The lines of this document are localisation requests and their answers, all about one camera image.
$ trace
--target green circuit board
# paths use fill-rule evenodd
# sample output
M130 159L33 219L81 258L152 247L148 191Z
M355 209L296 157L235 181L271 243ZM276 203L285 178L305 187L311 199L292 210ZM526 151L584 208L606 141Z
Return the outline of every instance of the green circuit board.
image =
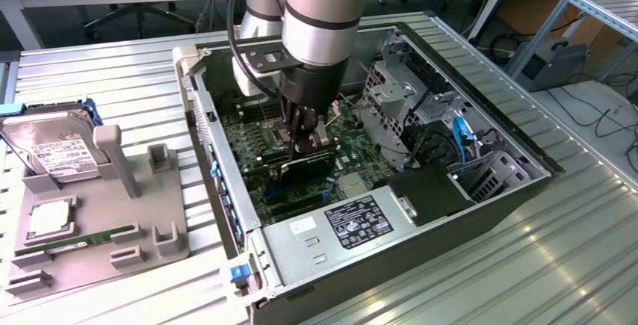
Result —
M285 152L285 143L281 141L285 135L283 131L277 134L281 119L261 117L257 122L243 123L236 114L221 117L249 198L265 225L349 198L352 192L363 193L372 189L379 179L395 172L375 150L375 144L345 102L339 102L337 111L339 117L325 127L337 139L332 171L300 185L279 188L272 187L261 159ZM335 110L331 108L327 119L333 117ZM345 188L348 191L344 191L344 179L340 180L345 175L351 175L348 179L353 177L360 180L355 187Z

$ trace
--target motherboard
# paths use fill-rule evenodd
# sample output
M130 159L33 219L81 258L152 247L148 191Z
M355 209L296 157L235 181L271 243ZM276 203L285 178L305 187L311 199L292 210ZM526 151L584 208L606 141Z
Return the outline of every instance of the motherboard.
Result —
M359 112L345 99L328 110L325 129L337 139L336 153L327 175L309 177L300 184L277 185L264 163L285 159L288 135L276 104L237 106L221 116L223 128L241 171L257 216L265 225L339 202L372 189L395 173L363 130Z

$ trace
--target hard drive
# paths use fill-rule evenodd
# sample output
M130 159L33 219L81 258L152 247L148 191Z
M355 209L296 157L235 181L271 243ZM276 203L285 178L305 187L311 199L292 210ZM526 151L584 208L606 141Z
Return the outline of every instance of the hard drive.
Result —
M92 143L101 125L94 104L4 105L0 135L33 175L49 174L57 182L98 176L97 165L108 157Z

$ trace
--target warning label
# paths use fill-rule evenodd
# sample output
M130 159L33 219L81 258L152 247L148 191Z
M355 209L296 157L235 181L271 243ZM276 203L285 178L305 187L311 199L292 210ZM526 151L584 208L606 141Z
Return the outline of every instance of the warning label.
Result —
M81 139L36 144L30 146L30 151L53 177L72 176L97 169L96 162Z
M360 246L393 230L372 196L329 209L325 217L345 249Z

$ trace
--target metal slatted surface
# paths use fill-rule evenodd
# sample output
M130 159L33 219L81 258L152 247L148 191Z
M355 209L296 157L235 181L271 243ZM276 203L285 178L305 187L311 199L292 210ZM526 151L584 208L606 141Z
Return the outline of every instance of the metal slatted surface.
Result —
M437 19L413 13L375 16L361 23L395 21L408 23L445 55L567 173L490 233L307 323L631 323L638 318L632 306L638 295L634 193ZM17 100L64 99L88 93L98 100L100 112L104 110L108 115L104 121L122 127L128 154L142 152L150 142L164 142L179 149L188 238L195 255L134 276L0 308L0 314L10 313L4 318L0 315L0 322L34 324L44 317L56 316L64 316L64 324L128 324L140 319L145 324L248 322L245 312L232 309L221 293L219 233L172 91L169 60L162 59L172 47L213 39L223 36L176 37L24 54ZM74 63L88 65L92 71ZM4 259L21 193L20 166L8 154L0 178L5 190L0 193L0 211L5 210L0 215Z
M638 0L568 0L568 3L638 43Z

